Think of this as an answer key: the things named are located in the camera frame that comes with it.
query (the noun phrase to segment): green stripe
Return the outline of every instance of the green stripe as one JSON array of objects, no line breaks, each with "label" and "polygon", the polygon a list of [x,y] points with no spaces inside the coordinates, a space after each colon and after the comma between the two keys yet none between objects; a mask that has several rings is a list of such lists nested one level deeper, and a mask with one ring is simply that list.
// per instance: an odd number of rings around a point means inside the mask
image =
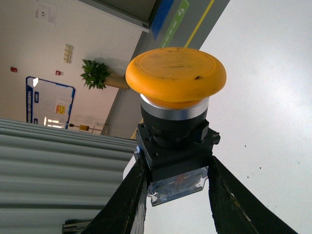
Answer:
[{"label": "green stripe", "polygon": [[175,13],[175,17],[173,18],[173,20],[171,21],[171,24],[165,34],[165,37],[162,41],[162,43],[160,44],[161,48],[165,48],[168,47],[171,39],[174,37],[177,28],[179,27],[187,8],[189,7],[189,3],[186,0],[183,0],[178,8],[178,10]]}]

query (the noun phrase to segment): poster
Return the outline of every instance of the poster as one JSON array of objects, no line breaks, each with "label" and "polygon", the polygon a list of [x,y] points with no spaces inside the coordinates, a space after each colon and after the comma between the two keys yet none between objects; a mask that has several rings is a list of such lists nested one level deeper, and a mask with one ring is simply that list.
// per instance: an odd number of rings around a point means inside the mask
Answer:
[{"label": "poster", "polygon": [[51,81],[26,78],[26,121],[55,128],[68,127],[75,89]]}]

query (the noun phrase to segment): blue stripe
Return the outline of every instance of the blue stripe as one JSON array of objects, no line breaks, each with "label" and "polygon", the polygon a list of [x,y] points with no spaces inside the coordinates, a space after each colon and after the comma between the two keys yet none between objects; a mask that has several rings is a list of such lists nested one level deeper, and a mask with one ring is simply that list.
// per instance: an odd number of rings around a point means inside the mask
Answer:
[{"label": "blue stripe", "polygon": [[154,18],[152,26],[151,26],[151,30],[152,30],[153,35],[154,35],[154,39],[157,38],[173,2],[174,2],[174,0],[163,0],[163,1],[161,1],[161,4],[157,10],[157,13],[155,15],[155,18]]}]

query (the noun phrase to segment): yellow sign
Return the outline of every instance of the yellow sign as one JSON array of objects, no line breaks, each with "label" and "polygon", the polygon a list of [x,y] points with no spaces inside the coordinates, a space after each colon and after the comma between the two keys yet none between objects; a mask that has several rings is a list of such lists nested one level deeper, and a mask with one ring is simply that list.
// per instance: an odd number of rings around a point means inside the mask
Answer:
[{"label": "yellow sign", "polygon": [[79,130],[88,131],[88,130],[89,130],[89,126],[86,126],[86,125],[80,125]]},{"label": "yellow sign", "polygon": [[65,106],[57,105],[57,113],[58,114],[65,114]]}]

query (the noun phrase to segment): potted plant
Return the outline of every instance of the potted plant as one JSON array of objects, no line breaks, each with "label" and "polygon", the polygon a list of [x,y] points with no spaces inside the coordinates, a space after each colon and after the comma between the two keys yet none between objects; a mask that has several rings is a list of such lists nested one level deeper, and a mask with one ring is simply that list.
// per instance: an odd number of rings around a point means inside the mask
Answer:
[{"label": "potted plant", "polygon": [[98,63],[94,60],[83,59],[82,66],[84,73],[80,76],[85,81],[84,86],[89,89],[106,89],[106,85],[121,89],[129,89],[129,85],[123,76],[113,73],[105,63]]}]

